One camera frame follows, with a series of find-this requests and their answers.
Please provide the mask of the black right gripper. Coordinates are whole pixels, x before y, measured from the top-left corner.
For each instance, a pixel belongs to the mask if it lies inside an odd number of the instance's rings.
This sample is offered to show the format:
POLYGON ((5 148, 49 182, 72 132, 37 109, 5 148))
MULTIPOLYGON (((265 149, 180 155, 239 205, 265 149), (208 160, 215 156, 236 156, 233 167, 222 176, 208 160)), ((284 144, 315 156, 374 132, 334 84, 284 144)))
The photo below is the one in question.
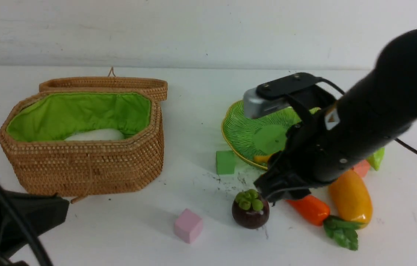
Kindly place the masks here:
POLYGON ((337 100, 322 90, 323 108, 310 109, 310 119, 289 128, 283 150, 274 153, 267 172, 254 186, 269 202, 299 200, 311 188, 330 185, 345 171, 345 154, 330 136, 340 123, 337 100))

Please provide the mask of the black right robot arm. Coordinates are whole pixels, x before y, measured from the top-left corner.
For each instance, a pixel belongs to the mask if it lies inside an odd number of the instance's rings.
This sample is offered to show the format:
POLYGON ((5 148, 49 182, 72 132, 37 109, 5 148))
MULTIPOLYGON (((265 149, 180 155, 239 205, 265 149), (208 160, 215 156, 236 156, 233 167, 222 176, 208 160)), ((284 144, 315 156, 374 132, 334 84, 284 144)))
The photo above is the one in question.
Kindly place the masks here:
POLYGON ((312 188, 334 183, 409 130, 417 120, 417 29, 389 42, 374 69, 340 98, 320 82, 327 80, 300 72, 262 83, 243 96, 247 118, 287 107, 301 118, 254 182, 268 202, 299 200, 312 188))

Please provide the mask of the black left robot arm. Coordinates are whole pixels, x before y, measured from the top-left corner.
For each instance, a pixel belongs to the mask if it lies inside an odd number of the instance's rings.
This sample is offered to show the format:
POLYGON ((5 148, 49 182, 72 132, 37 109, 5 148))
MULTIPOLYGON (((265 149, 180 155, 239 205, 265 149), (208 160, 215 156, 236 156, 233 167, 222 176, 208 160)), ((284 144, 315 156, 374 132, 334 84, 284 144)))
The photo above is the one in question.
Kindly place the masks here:
POLYGON ((65 222, 70 202, 57 195, 31 195, 12 191, 4 193, 20 219, 12 216, 0 200, 0 266, 25 266, 24 261, 10 261, 11 256, 30 243, 30 235, 23 231, 23 224, 40 236, 65 222))

